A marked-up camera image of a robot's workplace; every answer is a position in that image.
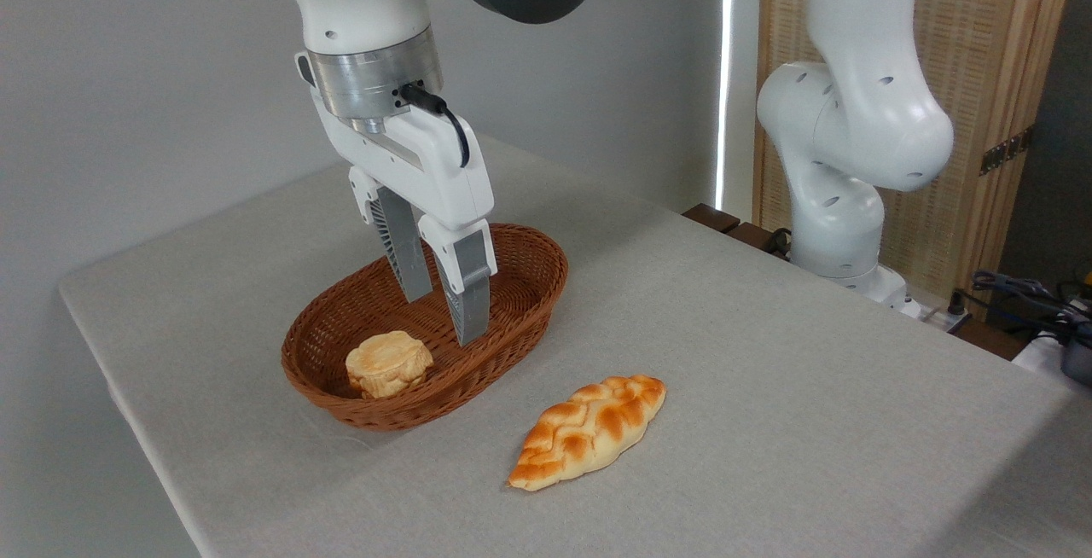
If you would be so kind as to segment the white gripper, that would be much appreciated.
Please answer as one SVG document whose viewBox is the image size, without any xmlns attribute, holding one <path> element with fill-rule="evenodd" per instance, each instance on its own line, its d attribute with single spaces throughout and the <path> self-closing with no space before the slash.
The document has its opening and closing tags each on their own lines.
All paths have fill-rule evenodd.
<svg viewBox="0 0 1092 558">
<path fill-rule="evenodd" d="M 434 251 L 456 340 L 462 346 L 487 332 L 497 262 L 489 224 L 494 194 L 480 146 L 468 123 L 468 164 L 461 166 L 456 128 L 410 106 L 385 119 L 385 133 L 359 134 L 328 111 L 311 90 L 317 112 L 340 156 L 351 162 L 351 188 L 360 215 L 378 231 L 407 301 L 434 290 L 422 239 Z M 412 205 L 428 215 L 418 221 Z"/>
</svg>

